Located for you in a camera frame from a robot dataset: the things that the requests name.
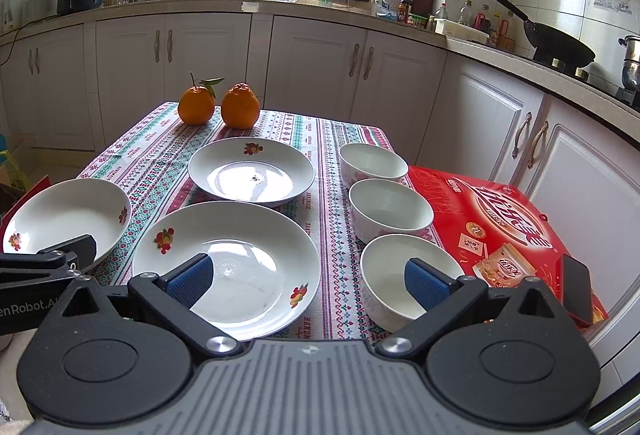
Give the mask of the black smartphone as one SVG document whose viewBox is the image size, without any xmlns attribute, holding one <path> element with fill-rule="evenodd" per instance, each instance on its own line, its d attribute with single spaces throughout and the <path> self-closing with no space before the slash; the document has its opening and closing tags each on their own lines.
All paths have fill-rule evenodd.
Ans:
<svg viewBox="0 0 640 435">
<path fill-rule="evenodd" d="M 592 325 L 592 290 L 589 269 L 564 254 L 561 259 L 561 302 L 579 328 Z"/>
</svg>

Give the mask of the white plate edge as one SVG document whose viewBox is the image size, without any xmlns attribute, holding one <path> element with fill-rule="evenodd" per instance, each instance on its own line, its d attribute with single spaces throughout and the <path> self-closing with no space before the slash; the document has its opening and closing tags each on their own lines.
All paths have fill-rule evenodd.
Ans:
<svg viewBox="0 0 640 435">
<path fill-rule="evenodd" d="M 35 254 L 90 235 L 96 241 L 96 255 L 81 267 L 88 270 L 116 247 L 130 218 L 131 203 L 122 188 L 109 181 L 76 178 L 29 198 L 8 221 L 2 247 L 9 254 Z"/>
</svg>

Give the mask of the red gift box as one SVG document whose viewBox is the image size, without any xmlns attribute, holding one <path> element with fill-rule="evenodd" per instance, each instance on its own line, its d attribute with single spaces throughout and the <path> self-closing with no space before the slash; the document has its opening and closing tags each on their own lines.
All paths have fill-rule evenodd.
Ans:
<svg viewBox="0 0 640 435">
<path fill-rule="evenodd" d="M 424 237 L 447 251 L 463 273 L 503 289 L 538 277 L 561 302 L 561 259 L 570 251 L 547 215 L 518 189 L 417 166 L 409 169 L 409 180 L 435 213 Z M 592 290 L 592 325 L 606 318 Z"/>
</svg>

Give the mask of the orange with leaf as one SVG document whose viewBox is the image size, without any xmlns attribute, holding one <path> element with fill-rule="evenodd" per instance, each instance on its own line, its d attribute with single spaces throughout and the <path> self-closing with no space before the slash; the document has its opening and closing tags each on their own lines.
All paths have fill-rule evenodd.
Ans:
<svg viewBox="0 0 640 435">
<path fill-rule="evenodd" d="M 201 126 L 213 117 L 216 107 L 215 86 L 224 78 L 210 78 L 195 80 L 192 86 L 181 96 L 178 103 L 178 116 L 180 120 L 190 126 Z"/>
</svg>

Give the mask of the black wok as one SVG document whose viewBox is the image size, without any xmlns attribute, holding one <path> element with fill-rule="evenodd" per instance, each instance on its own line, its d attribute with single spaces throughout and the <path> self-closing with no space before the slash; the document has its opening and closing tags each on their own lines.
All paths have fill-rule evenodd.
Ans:
<svg viewBox="0 0 640 435">
<path fill-rule="evenodd" d="M 596 58 L 594 51 L 574 36 L 552 26 L 531 20 L 509 0 L 495 0 L 523 21 L 529 44 L 535 49 L 534 60 L 548 67 L 555 66 L 571 76 Z"/>
</svg>

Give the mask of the white kitchen cabinets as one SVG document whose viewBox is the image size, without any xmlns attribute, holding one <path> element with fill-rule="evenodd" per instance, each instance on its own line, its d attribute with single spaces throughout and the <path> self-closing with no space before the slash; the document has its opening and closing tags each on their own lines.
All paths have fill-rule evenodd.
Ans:
<svg viewBox="0 0 640 435">
<path fill-rule="evenodd" d="M 189 86 L 245 82 L 269 110 L 381 129 L 406 161 L 518 186 L 591 280 L 601 363 L 639 357 L 639 114 L 480 44 L 361 17 L 95 10 L 1 40 L 1 120 L 42 148 L 101 151 Z"/>
</svg>

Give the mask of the white plate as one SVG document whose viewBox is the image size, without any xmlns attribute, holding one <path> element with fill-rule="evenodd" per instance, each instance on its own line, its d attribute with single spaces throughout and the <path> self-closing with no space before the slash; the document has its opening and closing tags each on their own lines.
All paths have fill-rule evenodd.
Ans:
<svg viewBox="0 0 640 435">
<path fill-rule="evenodd" d="M 202 253 L 213 262 L 213 282 L 192 311 L 239 341 L 288 327 L 319 288 L 319 254 L 306 231 L 243 202 L 192 204 L 166 215 L 138 243 L 132 273 L 163 275 Z"/>
<path fill-rule="evenodd" d="M 231 137 L 198 149 L 189 176 L 217 199 L 275 208 L 310 188 L 314 167 L 300 151 L 275 140 Z"/>
</svg>

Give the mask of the white bowl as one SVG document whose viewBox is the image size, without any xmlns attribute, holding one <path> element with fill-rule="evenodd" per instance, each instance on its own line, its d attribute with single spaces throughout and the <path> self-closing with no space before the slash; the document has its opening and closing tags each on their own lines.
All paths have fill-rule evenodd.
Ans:
<svg viewBox="0 0 640 435">
<path fill-rule="evenodd" d="M 463 275 L 462 267 L 451 255 L 422 238 L 393 233 L 369 242 L 360 256 L 363 307 L 388 332 L 404 328 L 425 313 L 405 287 L 405 265 L 412 257 L 454 279 Z"/>
<path fill-rule="evenodd" d="M 341 180 L 346 188 L 368 178 L 399 182 L 408 174 L 408 164 L 403 158 L 394 151 L 374 145 L 345 144 L 338 151 L 338 158 Z"/>
<path fill-rule="evenodd" d="M 431 226 L 431 204 L 413 189 L 392 181 L 369 178 L 349 189 L 356 237 L 368 243 L 390 233 L 420 236 Z"/>
</svg>

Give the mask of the bumpy orange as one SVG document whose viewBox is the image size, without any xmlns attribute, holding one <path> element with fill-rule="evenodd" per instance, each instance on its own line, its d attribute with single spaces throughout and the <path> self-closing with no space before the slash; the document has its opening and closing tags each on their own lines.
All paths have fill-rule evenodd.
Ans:
<svg viewBox="0 0 640 435">
<path fill-rule="evenodd" d="M 236 83 L 224 95 L 221 102 L 221 117 L 231 129 L 249 130 L 257 122 L 260 103 L 250 85 Z"/>
</svg>

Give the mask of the steel pot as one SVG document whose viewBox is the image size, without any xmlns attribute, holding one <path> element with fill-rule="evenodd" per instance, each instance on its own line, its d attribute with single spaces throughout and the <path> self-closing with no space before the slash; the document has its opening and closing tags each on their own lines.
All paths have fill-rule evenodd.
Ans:
<svg viewBox="0 0 640 435">
<path fill-rule="evenodd" d="M 638 91 L 640 86 L 640 36 L 624 36 L 618 40 L 625 49 L 622 82 L 627 90 Z"/>
</svg>

